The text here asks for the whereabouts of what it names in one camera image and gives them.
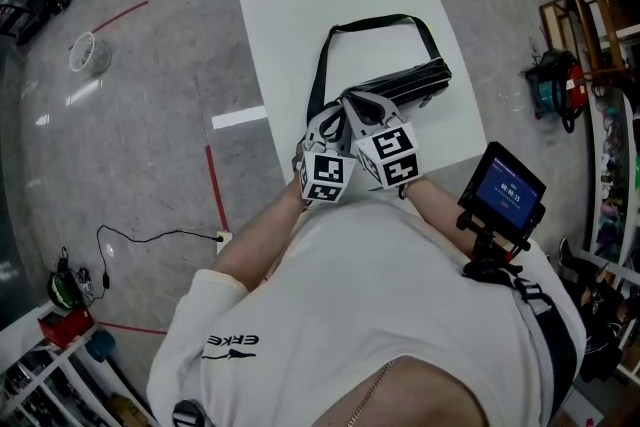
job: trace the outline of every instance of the silver chain necklace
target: silver chain necklace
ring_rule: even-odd
[[[387,372],[389,372],[389,370],[391,369],[391,367],[394,365],[395,362],[396,360],[392,359],[391,361],[389,361],[389,363],[387,363],[385,366],[382,367],[382,369],[380,370],[380,373],[378,374],[378,377],[376,377],[376,380],[373,382],[373,384],[367,391],[366,395],[362,399],[362,402],[360,402],[360,405],[356,409],[355,413],[353,413],[353,416],[351,417],[351,420],[349,420],[347,427],[353,427],[355,423],[358,421],[358,417],[362,414],[362,411],[367,406],[367,402],[369,402],[369,399],[373,395],[373,392],[376,391],[376,388],[378,387],[380,382],[384,379],[384,376],[387,375]]]

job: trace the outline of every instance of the black and white square pattern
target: black and white square pattern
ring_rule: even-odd
[[[331,185],[311,184],[311,190],[307,199],[321,199],[323,201],[335,201],[342,189]]]
[[[413,148],[411,141],[402,127],[374,136],[373,144],[382,160]]]
[[[384,176],[389,185],[404,182],[409,178],[418,176],[418,159],[415,153],[402,157],[401,159],[389,162],[382,166]]]
[[[300,189],[304,190],[307,186],[307,160],[304,159],[302,161],[302,166],[300,167]]]
[[[360,159],[362,160],[362,165],[364,168],[369,171],[373,175],[373,177],[378,180],[378,182],[382,183],[380,180],[380,175],[378,174],[378,168],[373,163],[373,161],[367,157],[362,151],[360,151]]]
[[[313,166],[313,178],[315,180],[342,183],[343,176],[341,159],[316,155]]]

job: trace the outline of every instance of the table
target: table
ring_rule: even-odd
[[[440,0],[240,0],[253,63],[283,175],[306,129],[305,116],[320,49],[329,29],[373,16],[404,13],[430,28],[453,78],[425,108],[402,109],[413,124],[423,171],[484,152],[486,139],[469,74]],[[326,100],[346,87],[428,60],[413,25],[338,34],[329,51]],[[375,187],[360,166],[350,191]]]

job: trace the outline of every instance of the digital screen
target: digital screen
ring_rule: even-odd
[[[497,158],[489,166],[476,196],[518,228],[529,219],[538,199],[527,182]]]

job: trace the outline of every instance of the gray concrete floor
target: gray concrete floor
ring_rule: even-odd
[[[261,104],[238,0],[148,0],[99,33],[113,48],[111,67],[99,88],[67,105],[86,86],[69,71],[68,47],[81,32],[141,1],[74,0],[31,44],[16,95],[23,211],[28,212],[21,219],[33,234],[32,251],[53,268],[66,246],[71,265],[87,266],[98,289],[102,262],[95,232],[102,223],[137,237],[173,228],[220,229],[206,145],[213,150],[231,230],[283,185],[266,120],[215,132],[210,122],[213,115]],[[556,119],[536,121],[519,75],[531,65],[530,39],[545,48],[538,6],[546,1],[442,3],[462,48],[487,139],[503,143],[548,187],[547,214],[535,238],[555,252],[564,234],[578,245],[582,241],[590,133],[583,120],[572,135]],[[46,115],[47,124],[36,124]],[[458,194],[476,162],[432,176]],[[112,248],[112,254],[105,253],[111,289],[91,307],[92,314],[149,329],[169,326],[194,271],[215,254],[212,243],[182,236],[147,245],[110,233],[102,240],[103,248]],[[161,337],[111,331],[116,359],[144,390]]]

